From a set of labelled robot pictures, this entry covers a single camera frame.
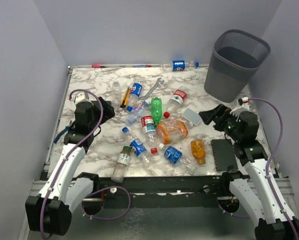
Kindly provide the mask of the red label clear bottle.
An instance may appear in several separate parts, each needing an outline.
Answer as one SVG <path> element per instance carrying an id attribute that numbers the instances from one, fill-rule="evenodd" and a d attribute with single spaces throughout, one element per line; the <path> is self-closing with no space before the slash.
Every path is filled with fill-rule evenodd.
<path id="1" fill-rule="evenodd" d="M 158 154 L 158 136 L 154 125 L 154 120 L 151 115 L 145 115 L 141 118 L 141 125 L 145 141 L 150 148 L 152 155 Z"/>

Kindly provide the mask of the Pepsi bottle blue cap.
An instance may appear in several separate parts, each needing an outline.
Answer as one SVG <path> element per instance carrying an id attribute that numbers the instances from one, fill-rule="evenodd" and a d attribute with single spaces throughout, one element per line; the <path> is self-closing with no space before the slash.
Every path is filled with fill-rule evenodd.
<path id="1" fill-rule="evenodd" d="M 127 127 L 123 127 L 122 132 L 124 138 L 129 143 L 131 150 L 134 152 L 134 154 L 142 164 L 144 164 L 145 166 L 149 166 L 150 164 L 154 163 L 153 156 L 148 152 L 143 142 L 132 130 Z"/>

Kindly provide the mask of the Starbucks coffee bottle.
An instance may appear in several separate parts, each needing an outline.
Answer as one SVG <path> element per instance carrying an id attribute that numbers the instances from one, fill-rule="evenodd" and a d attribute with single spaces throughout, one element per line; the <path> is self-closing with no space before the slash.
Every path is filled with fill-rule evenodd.
<path id="1" fill-rule="evenodd" d="M 124 146 L 122 151 L 119 153 L 114 171 L 111 176 L 111 180 L 116 183 L 122 183 L 128 169 L 130 161 L 130 146 Z"/>

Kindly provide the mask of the blue label water bottle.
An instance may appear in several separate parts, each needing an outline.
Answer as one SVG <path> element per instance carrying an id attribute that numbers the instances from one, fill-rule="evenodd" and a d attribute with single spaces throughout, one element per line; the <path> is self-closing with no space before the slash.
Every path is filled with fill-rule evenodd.
<path id="1" fill-rule="evenodd" d="M 194 160 L 186 157 L 180 150 L 163 143 L 159 144 L 159 149 L 166 160 L 175 166 L 182 168 L 185 173 L 189 175 L 194 175 L 196 173 L 198 164 Z"/>

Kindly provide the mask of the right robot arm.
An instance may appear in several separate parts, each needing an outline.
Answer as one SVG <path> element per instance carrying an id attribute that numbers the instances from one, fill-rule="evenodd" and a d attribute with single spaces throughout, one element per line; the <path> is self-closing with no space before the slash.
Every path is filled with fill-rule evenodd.
<path id="1" fill-rule="evenodd" d="M 234 154 L 252 180 L 254 190 L 240 172 L 222 174 L 219 190 L 233 194 L 254 224 L 258 240 L 299 240 L 299 219 L 285 201 L 270 170 L 269 159 L 257 140 L 259 121 L 246 102 L 235 109 L 219 104 L 199 112 L 205 125 L 224 132 L 233 141 Z"/>

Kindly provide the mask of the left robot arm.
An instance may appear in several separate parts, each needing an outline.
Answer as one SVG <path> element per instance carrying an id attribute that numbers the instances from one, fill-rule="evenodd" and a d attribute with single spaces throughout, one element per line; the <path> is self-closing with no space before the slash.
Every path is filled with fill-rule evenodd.
<path id="1" fill-rule="evenodd" d="M 74 121 L 64 136 L 59 160 L 38 194 L 30 195 L 25 202 L 31 231 L 41 232 L 44 239 L 50 235 L 65 235 L 73 212 L 84 197 L 92 198 L 99 194 L 96 174 L 81 173 L 74 184 L 71 182 L 94 141 L 95 130 L 114 116 L 112 103 L 102 97 L 75 102 Z"/>

